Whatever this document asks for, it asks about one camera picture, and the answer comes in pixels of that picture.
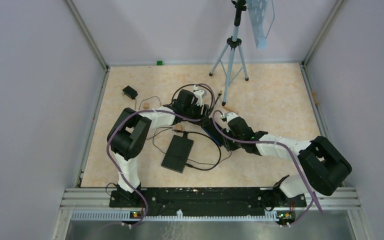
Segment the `black network switch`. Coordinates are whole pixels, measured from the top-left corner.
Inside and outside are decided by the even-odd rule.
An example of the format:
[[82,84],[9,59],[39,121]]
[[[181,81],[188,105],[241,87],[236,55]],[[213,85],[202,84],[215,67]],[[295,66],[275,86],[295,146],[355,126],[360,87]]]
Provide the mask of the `black network switch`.
[[174,135],[162,160],[161,166],[165,169],[182,174],[192,151],[194,141]]
[[222,131],[223,128],[218,123],[216,123],[216,125],[211,123],[206,126],[201,126],[201,128],[217,143],[218,146],[225,147],[227,151],[235,151],[239,148],[233,141],[226,139],[220,134],[218,130]]

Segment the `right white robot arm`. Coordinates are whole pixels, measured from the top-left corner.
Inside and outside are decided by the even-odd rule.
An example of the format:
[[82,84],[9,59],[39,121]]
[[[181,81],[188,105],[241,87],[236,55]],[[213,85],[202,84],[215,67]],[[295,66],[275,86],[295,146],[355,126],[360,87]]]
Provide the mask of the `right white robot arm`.
[[296,175],[287,175],[275,184],[273,200],[287,206],[294,197],[315,191],[331,196],[350,175],[353,168],[337,148],[324,136],[313,140],[295,140],[253,131],[236,113],[222,115],[227,123],[222,129],[230,148],[239,147],[249,154],[291,160],[297,168]]

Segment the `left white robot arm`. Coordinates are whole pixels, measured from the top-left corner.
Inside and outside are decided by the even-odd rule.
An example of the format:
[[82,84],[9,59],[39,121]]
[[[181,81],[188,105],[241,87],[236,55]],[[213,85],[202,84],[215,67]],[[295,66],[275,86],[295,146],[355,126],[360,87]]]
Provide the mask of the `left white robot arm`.
[[116,191],[129,207],[140,202],[138,191],[137,157],[142,151],[150,130],[176,125],[183,121],[201,125],[212,112],[217,99],[211,96],[210,104],[204,103],[206,90],[194,87],[193,91],[181,89],[170,103],[155,109],[136,111],[125,108],[107,135],[106,152],[117,168]]

